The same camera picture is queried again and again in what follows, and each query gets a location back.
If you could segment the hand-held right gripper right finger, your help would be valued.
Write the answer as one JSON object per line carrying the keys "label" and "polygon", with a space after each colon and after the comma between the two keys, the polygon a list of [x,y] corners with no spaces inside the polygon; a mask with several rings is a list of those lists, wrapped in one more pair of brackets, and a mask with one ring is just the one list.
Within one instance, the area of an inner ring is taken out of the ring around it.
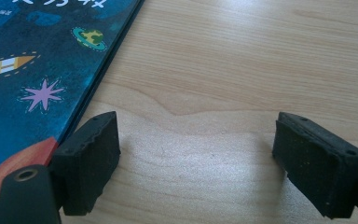
{"label": "hand-held right gripper right finger", "polygon": [[358,208],[358,147],[310,119],[281,112],[272,155],[322,216],[349,218]]}

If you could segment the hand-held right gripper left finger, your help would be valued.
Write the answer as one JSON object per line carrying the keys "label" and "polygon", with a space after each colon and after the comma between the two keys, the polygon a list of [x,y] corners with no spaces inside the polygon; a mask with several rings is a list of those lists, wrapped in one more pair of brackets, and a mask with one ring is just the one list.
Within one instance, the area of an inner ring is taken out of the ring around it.
{"label": "hand-held right gripper left finger", "polygon": [[54,152],[53,173],[58,206],[67,216],[91,212],[118,165],[117,113],[89,119]]}

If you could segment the blue space picture book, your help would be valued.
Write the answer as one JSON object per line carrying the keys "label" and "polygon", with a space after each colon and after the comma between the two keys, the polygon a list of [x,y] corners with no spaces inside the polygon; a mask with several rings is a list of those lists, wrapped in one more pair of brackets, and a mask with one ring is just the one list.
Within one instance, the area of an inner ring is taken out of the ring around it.
{"label": "blue space picture book", "polygon": [[0,188],[76,128],[144,0],[0,0]]}

